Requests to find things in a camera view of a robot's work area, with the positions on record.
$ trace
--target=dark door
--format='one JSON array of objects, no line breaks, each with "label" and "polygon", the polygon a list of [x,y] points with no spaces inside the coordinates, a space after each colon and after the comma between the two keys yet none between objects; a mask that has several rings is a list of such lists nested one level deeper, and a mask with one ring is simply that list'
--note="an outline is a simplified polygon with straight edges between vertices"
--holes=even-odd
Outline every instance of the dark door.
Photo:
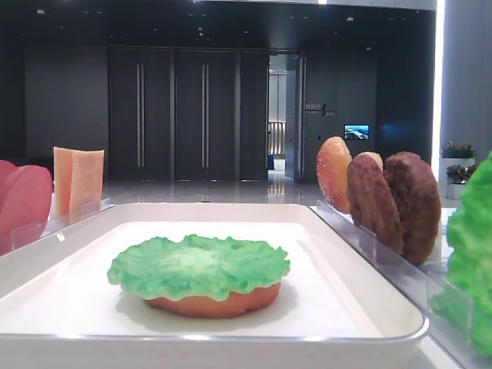
[{"label": "dark door", "polygon": [[270,55],[241,54],[241,179],[265,180],[267,168],[267,98]]},{"label": "dark door", "polygon": [[176,53],[176,178],[234,179],[233,53]]},{"label": "dark door", "polygon": [[112,48],[110,176],[169,179],[169,52]]}]

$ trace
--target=potted plant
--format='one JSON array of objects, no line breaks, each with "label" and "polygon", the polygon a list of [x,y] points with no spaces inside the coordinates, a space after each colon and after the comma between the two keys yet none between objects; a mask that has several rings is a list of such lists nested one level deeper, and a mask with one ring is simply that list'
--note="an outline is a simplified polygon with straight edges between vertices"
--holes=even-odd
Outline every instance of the potted plant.
[{"label": "potted plant", "polygon": [[477,151],[471,144],[456,145],[450,142],[442,147],[439,163],[439,189],[442,195],[447,193],[447,169],[455,165],[464,168],[475,165],[476,155]]},{"label": "potted plant", "polygon": [[447,190],[446,197],[459,199],[461,192],[464,189],[465,184],[471,178],[477,165],[470,165],[469,167],[462,167],[461,165],[452,165],[447,168]]}]

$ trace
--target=bottom bun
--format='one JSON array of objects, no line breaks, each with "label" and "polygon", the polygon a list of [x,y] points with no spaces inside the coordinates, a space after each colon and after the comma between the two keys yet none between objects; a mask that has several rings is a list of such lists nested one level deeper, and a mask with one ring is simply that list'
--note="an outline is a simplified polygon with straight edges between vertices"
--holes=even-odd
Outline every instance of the bottom bun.
[{"label": "bottom bun", "polygon": [[147,302],[153,308],[164,309],[187,317],[221,319],[238,317],[247,311],[265,308],[274,302],[279,290],[280,282],[267,288],[255,288],[249,294],[231,292],[224,301],[216,301],[202,296],[190,296],[179,301],[155,298]]}]

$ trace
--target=vertical light strip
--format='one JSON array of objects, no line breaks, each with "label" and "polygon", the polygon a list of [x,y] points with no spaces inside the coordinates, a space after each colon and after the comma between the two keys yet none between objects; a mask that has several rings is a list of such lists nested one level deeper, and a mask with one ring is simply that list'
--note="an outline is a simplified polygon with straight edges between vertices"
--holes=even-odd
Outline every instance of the vertical light strip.
[{"label": "vertical light strip", "polygon": [[439,179],[440,127],[443,95],[443,59],[444,59],[444,18],[446,0],[437,0],[436,45],[434,60],[434,116],[432,119],[432,159],[430,166],[434,177]]}]

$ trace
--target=open doorway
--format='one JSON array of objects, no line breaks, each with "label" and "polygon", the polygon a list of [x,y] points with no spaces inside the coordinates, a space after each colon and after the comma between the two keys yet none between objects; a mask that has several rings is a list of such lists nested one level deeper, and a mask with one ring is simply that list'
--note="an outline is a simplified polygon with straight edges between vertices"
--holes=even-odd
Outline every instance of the open doorway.
[{"label": "open doorway", "polygon": [[299,55],[270,55],[268,85],[268,176],[294,179],[298,119]]}]

